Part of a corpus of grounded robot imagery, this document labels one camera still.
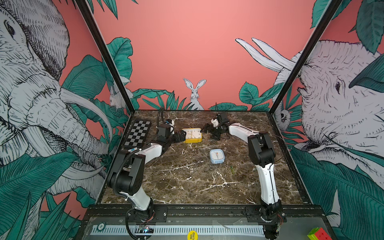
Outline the black white chessboard box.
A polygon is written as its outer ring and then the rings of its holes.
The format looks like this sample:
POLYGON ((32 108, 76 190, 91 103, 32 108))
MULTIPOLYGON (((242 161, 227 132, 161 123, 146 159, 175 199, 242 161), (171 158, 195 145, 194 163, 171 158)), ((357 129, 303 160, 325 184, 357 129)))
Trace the black white chessboard box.
POLYGON ((124 142, 124 147, 142 148, 146 141, 151 124, 152 123, 149 120, 142 120, 142 119, 134 120, 133 125, 124 142))

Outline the yellow square alarm clock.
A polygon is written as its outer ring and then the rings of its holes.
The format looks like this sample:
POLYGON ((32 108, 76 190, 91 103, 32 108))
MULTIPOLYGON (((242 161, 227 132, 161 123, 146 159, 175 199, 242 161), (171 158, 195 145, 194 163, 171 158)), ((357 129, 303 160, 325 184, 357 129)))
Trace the yellow square alarm clock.
POLYGON ((201 133, 201 128, 185 128, 182 129, 186 132, 185 143, 200 143, 203 140, 203 134, 201 133))

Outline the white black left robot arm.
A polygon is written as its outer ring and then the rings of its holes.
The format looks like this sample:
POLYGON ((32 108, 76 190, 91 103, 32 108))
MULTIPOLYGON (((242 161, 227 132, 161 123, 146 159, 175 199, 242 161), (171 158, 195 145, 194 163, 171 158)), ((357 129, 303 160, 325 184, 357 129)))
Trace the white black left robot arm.
POLYGON ((120 150, 107 177, 107 185, 114 194, 132 205, 141 221, 154 215, 154 202, 142 187, 145 164, 163 155, 174 143, 184 142, 187 133, 183 130, 171 132, 173 127, 161 124, 156 139, 134 151, 120 150))

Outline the white perforated rail strip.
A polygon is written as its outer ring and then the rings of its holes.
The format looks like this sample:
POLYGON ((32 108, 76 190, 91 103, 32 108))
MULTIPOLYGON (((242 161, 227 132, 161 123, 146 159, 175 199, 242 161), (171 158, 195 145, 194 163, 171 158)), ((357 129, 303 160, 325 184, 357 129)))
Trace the white perforated rail strip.
MULTIPOLYGON (((135 227, 130 227, 132 234, 136 236, 154 235, 154 236, 187 236, 189 232, 195 231, 199 236, 253 236, 264 237, 262 226, 221 226, 221 225, 156 225, 151 226, 147 231, 139 230, 135 227)), ((107 225, 103 229, 94 225, 91 231, 92 236, 127 236, 128 232, 125 226, 122 225, 107 225)))

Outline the colourful puzzle cube on ledge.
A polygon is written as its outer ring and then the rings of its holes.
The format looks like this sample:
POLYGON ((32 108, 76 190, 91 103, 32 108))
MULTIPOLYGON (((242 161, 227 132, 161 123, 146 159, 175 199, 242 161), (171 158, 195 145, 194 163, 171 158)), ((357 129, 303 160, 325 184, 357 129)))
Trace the colourful puzzle cube on ledge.
POLYGON ((313 228, 307 235, 310 240, 332 240, 323 228, 313 228))

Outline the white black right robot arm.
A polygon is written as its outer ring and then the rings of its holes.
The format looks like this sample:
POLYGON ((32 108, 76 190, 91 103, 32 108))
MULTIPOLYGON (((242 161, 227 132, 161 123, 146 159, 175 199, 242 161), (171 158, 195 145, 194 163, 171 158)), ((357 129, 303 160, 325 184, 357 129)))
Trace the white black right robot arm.
POLYGON ((221 139, 222 134, 229 134, 248 144, 249 157, 256 165, 261 185, 261 218, 267 223, 275 220, 282 223, 282 202, 274 175, 276 153, 270 135, 240 123, 230 122, 226 113, 218 113, 210 123, 204 125, 201 133, 209 133, 211 138, 217 141, 221 139))

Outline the light blue small alarm clock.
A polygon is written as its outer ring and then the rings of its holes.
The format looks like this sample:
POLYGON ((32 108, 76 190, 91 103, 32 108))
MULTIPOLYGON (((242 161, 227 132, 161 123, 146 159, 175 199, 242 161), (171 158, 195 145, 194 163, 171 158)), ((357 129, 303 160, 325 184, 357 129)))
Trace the light blue small alarm clock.
POLYGON ((210 160, 212 164, 222 164, 225 161, 224 151, 221 149, 210 150, 210 160))

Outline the yellow round sticker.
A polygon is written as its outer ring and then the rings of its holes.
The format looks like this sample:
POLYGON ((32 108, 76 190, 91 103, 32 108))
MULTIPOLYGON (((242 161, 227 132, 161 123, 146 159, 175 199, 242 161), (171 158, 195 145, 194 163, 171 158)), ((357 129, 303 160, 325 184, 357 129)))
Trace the yellow round sticker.
POLYGON ((198 240, 199 236, 198 233, 194 230, 189 231, 187 235, 187 240, 198 240))

